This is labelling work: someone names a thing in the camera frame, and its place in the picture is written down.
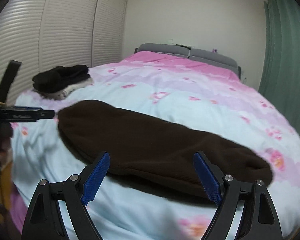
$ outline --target black strap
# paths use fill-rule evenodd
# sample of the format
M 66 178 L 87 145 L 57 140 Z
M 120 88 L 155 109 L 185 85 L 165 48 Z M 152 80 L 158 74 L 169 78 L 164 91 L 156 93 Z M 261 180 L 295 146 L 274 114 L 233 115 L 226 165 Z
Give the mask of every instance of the black strap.
M 5 103 L 11 84 L 17 76 L 21 62 L 11 60 L 0 82 L 0 102 Z

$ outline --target purple fabric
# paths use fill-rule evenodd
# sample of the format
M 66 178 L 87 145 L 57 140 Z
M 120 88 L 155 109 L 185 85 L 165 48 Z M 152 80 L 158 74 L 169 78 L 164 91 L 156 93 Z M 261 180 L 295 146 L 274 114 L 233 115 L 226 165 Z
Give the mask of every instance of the purple fabric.
M 22 233 L 23 223 L 26 218 L 27 210 L 25 203 L 23 202 L 22 197 L 20 196 L 17 187 L 12 184 L 11 195 L 10 195 L 10 216 L 15 224 L 16 228 L 20 233 Z

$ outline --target pile of folded clothes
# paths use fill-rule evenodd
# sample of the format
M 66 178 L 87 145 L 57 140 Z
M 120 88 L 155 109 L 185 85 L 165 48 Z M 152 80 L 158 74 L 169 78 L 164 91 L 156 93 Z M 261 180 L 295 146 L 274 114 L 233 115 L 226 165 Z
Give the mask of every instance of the pile of folded clothes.
M 71 92 L 93 84 L 86 65 L 57 66 L 32 78 L 33 87 L 40 94 L 55 100 L 65 99 Z

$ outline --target curtain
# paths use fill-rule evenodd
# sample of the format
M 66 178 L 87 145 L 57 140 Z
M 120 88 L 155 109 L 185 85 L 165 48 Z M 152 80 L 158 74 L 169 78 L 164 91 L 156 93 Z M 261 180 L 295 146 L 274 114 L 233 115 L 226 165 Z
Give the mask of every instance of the curtain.
M 300 7 L 295 0 L 267 0 L 266 55 L 259 92 L 300 135 Z

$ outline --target folded brown garment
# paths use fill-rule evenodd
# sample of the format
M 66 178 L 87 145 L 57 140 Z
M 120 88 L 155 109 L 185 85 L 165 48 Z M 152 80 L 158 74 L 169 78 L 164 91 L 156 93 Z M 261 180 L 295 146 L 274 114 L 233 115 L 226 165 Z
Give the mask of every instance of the folded brown garment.
M 115 108 L 97 100 L 81 101 L 58 113 L 59 130 L 92 163 L 110 154 L 109 173 L 136 175 L 157 184 L 206 197 L 193 168 L 202 150 L 212 164 L 237 180 L 272 180 L 269 164 L 248 148 L 216 134 L 189 129 L 156 117 Z

